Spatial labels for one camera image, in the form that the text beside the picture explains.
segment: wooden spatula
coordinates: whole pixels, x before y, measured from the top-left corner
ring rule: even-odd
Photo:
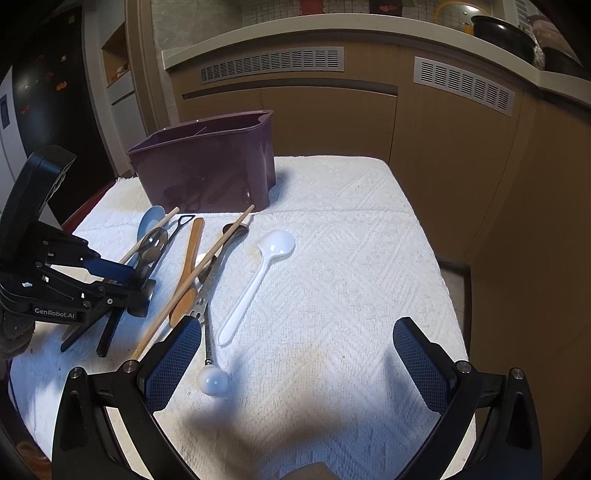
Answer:
[[[203,232],[203,219],[201,217],[196,218],[191,226],[191,236],[189,237],[189,245],[187,247],[187,256],[185,257],[185,265],[181,278],[178,279],[177,290],[183,284],[185,279],[191,274],[195,267],[195,260],[197,259],[197,251],[199,250],[199,243],[201,241],[201,234]],[[180,322],[183,316],[187,313],[188,309],[191,308],[195,298],[197,296],[197,290],[194,286],[191,286],[185,294],[178,301],[173,311],[170,312],[169,322],[170,326],[174,326]]]

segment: table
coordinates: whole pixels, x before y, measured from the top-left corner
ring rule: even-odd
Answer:
[[[230,391],[213,398],[197,389],[201,347],[155,417],[202,479],[277,479],[313,462],[325,462],[341,480],[395,478],[439,415],[426,407],[392,345],[394,322],[410,316],[454,361],[466,358],[433,251],[384,162],[277,157],[275,164],[271,204],[252,215],[210,303],[214,331],[258,265],[258,241],[286,229],[296,247],[271,266],[232,343],[216,348]],[[138,179],[120,179],[75,234],[117,261],[149,206]],[[236,214],[203,217],[200,252]],[[128,359],[177,285],[189,233],[180,232],[153,275],[148,318],[124,314],[107,358],[95,354],[105,319],[65,353],[65,327],[37,323],[29,350],[15,358],[18,408],[49,458],[67,373],[77,365],[90,374],[111,371]],[[148,476],[116,411],[111,418],[130,464]],[[448,474],[461,469],[474,440],[472,424]]]

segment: wooden chopstick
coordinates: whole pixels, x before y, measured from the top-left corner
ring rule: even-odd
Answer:
[[[148,346],[150,340],[152,339],[152,337],[154,336],[156,331],[160,328],[160,325],[162,325],[162,322],[164,321],[164,319],[168,316],[168,314],[171,312],[171,310],[174,308],[174,306],[178,303],[178,301],[183,296],[183,294],[187,291],[187,289],[193,284],[193,282],[195,281],[195,278],[197,278],[197,276],[201,273],[201,270],[204,269],[204,267],[212,259],[212,257],[215,255],[215,253],[220,249],[220,247],[224,244],[224,242],[226,240],[228,240],[228,238],[230,238],[230,236],[234,233],[234,231],[238,228],[238,226],[244,221],[244,219],[248,216],[248,214],[254,209],[254,207],[255,207],[254,205],[250,205],[250,207],[247,208],[246,211],[242,215],[240,215],[240,217],[238,217],[238,219],[232,224],[232,226],[226,231],[226,233],[224,233],[217,240],[217,242],[214,244],[214,246],[211,247],[211,249],[209,249],[209,252],[207,252],[207,254],[203,258],[203,260],[201,260],[199,262],[199,265],[197,265],[197,267],[195,267],[195,270],[193,270],[191,272],[191,274],[185,279],[183,284],[179,288],[177,288],[177,291],[174,293],[173,298],[171,298],[170,301],[166,304],[166,306],[160,311],[158,316],[152,322],[152,325],[150,325],[150,328],[148,329],[146,334],[140,340],[139,345],[137,346],[133,355],[131,356],[131,358],[133,360],[139,359],[139,356],[143,353],[145,348]]]

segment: white plastic spoon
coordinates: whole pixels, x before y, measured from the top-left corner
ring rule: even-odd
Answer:
[[[285,230],[273,230],[259,242],[258,248],[262,255],[261,263],[252,280],[247,285],[246,290],[244,290],[244,293],[242,293],[234,305],[230,315],[228,315],[228,318],[226,318],[222,327],[219,329],[217,333],[218,345],[225,346],[232,341],[258,287],[261,286],[262,279],[265,277],[267,270],[269,270],[271,260],[290,255],[296,247],[295,242],[296,239],[293,235]]]

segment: light blue spoon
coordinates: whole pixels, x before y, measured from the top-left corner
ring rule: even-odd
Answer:
[[[156,224],[166,216],[164,208],[160,205],[154,205],[146,210],[146,213],[139,222],[138,227],[138,242],[146,236],[146,233],[151,232]],[[127,263],[128,265],[135,267],[138,263],[138,254],[134,254],[133,257]]]

